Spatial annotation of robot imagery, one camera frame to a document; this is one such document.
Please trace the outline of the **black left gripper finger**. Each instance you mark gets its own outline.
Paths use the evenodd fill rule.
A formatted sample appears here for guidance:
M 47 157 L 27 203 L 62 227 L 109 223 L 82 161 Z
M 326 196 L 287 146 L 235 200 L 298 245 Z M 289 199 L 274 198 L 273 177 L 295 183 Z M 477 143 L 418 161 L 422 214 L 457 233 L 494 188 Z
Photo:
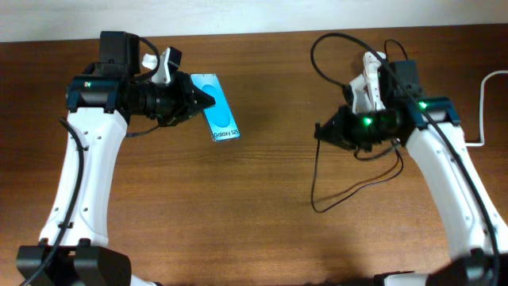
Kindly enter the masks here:
M 173 127 L 173 126 L 177 126 L 178 124 L 180 123 L 183 123 L 187 120 L 190 120 L 194 117 L 196 117 L 197 115 L 199 115 L 201 113 L 201 111 L 198 111 L 198 112 L 193 112 L 193 113 L 181 113 L 181 114 L 177 114 L 175 116 L 172 116 L 170 117 L 167 121 L 166 121 L 166 124 L 164 125 L 165 127 Z
M 191 109 L 192 114 L 199 114 L 205 109 L 215 105 L 215 99 L 213 96 L 207 94 L 196 86 L 191 88 Z

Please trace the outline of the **blue Galaxy smartphone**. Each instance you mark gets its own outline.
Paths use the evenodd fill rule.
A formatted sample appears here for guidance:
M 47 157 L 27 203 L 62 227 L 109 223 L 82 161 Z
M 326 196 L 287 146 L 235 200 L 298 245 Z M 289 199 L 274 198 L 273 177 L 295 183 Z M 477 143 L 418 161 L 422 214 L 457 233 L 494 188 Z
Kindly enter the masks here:
M 230 141 L 241 137 L 227 98 L 216 74 L 191 74 L 193 84 L 214 98 L 215 104 L 204 109 L 211 137 L 214 141 Z

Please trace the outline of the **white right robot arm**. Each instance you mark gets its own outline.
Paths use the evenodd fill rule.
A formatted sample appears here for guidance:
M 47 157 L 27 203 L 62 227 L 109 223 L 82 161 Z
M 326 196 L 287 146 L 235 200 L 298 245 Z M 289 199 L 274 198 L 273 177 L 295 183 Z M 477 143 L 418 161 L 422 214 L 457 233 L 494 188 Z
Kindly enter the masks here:
M 507 224 L 468 154 L 447 98 L 425 98 L 412 60 L 387 63 L 368 52 L 345 88 L 347 105 L 314 133 L 319 142 L 371 151 L 393 141 L 419 167 L 443 222 L 450 263 L 430 274 L 385 272 L 357 285 L 505 285 Z

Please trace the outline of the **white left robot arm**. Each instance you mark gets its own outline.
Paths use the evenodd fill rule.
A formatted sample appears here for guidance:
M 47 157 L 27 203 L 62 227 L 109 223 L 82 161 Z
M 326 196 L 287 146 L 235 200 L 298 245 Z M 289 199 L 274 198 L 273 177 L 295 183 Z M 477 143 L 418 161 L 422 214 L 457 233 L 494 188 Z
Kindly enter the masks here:
M 38 242 L 17 252 L 26 285 L 142 285 L 131 260 L 109 248 L 107 215 L 121 143 L 131 117 L 176 126 L 214 104 L 180 71 L 177 48 L 141 54 L 143 37 L 104 31 L 99 59 L 67 86 L 60 119 L 67 148 L 55 201 Z

